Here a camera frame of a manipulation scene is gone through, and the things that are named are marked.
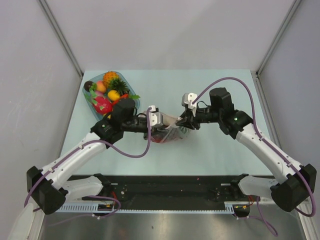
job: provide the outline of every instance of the plastic bag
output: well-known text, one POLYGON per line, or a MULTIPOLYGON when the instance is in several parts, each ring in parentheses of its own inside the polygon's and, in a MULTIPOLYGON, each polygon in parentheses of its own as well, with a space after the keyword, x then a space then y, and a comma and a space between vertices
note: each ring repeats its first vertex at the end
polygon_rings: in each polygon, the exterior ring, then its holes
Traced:
MULTIPOLYGON (((169 143, 181 139, 185 139, 189 136, 191 129, 176 126, 176 122, 180 120, 180 117, 174 117, 162 113, 164 126, 158 127, 151 133, 151 141, 158 144, 169 143)), ((148 134, 144 134, 144 139, 148 139, 148 134)))

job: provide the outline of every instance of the dragon fruit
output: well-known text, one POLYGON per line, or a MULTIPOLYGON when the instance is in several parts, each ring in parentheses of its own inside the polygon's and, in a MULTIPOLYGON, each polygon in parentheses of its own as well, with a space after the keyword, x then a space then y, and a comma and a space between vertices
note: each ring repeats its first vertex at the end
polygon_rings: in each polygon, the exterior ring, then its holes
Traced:
POLYGON ((92 88, 89 91, 91 94, 90 102, 98 114, 104 115, 112 112, 113 106, 107 97, 92 88))

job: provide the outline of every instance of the light blue table surface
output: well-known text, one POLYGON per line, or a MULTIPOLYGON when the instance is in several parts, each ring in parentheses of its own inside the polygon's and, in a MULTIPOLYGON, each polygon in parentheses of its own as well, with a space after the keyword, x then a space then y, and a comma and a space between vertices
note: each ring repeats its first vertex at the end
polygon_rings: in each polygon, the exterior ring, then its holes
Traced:
MULTIPOLYGON (((81 83, 75 107, 67 130, 62 153, 78 144, 96 123, 82 93, 83 84, 91 78, 107 72, 86 71, 81 83)), ((119 70, 136 94, 140 95, 143 112, 149 105, 156 105, 161 112, 179 116, 184 108, 184 93, 199 94, 213 81, 223 77, 236 77, 250 88, 256 110, 257 124, 268 136, 267 125, 249 70, 119 70)), ((251 105, 245 88, 240 83, 227 80, 216 87, 225 87, 234 106, 250 116, 251 105)), ((202 99, 210 104, 209 92, 202 99)), ((138 155, 147 145, 142 133, 124 133, 115 143, 122 151, 138 155)), ((202 124, 200 130, 191 132, 188 138, 173 143, 151 143, 147 155, 133 159, 108 149, 86 163, 76 174, 91 175, 270 175, 262 162, 242 144, 226 136, 217 123, 202 124)))

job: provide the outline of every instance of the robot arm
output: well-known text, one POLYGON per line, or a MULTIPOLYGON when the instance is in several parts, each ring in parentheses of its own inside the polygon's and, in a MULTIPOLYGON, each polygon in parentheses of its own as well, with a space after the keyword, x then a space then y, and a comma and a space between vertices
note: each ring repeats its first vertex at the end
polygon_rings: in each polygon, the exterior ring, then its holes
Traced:
POLYGON ((150 129, 147 118, 135 116, 134 109, 132 99, 122 99, 114 106, 111 118, 105 116, 98 121, 69 152, 42 169, 31 167, 26 174, 29 194, 25 205, 31 196, 45 214, 52 214, 66 201, 96 196, 102 191, 110 194, 111 183, 101 174, 80 180, 68 179, 91 158, 109 147, 114 148, 113 144, 124 132, 147 133, 162 125, 162 115, 155 106, 147 111, 150 129))
POLYGON ((274 175, 275 179, 240 175, 231 185, 238 188, 245 195, 255 195, 273 199, 284 211, 291 212, 302 201, 309 197, 309 193, 301 178, 293 170, 294 166, 306 179, 311 191, 314 191, 316 169, 308 164, 289 157, 258 129, 256 133, 253 119, 245 112, 235 110, 231 95, 225 88, 214 88, 209 93, 211 105, 199 108, 191 102, 196 99, 194 93, 186 93, 182 98, 185 111, 182 120, 176 125, 198 130, 201 124, 218 123, 220 129, 233 139, 246 146, 253 152, 274 175), (285 162, 264 141, 267 141, 276 151, 286 156, 285 162))

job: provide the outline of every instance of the fruit basket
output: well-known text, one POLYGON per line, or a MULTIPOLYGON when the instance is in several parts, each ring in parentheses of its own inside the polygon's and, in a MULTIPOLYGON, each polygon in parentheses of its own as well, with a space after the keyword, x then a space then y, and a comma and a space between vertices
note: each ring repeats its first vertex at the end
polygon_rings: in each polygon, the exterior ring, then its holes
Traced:
POLYGON ((136 95, 121 73, 108 71, 84 83, 83 95, 93 115, 99 121, 106 114, 112 112, 113 106, 123 98, 131 98, 138 111, 139 96, 136 95))

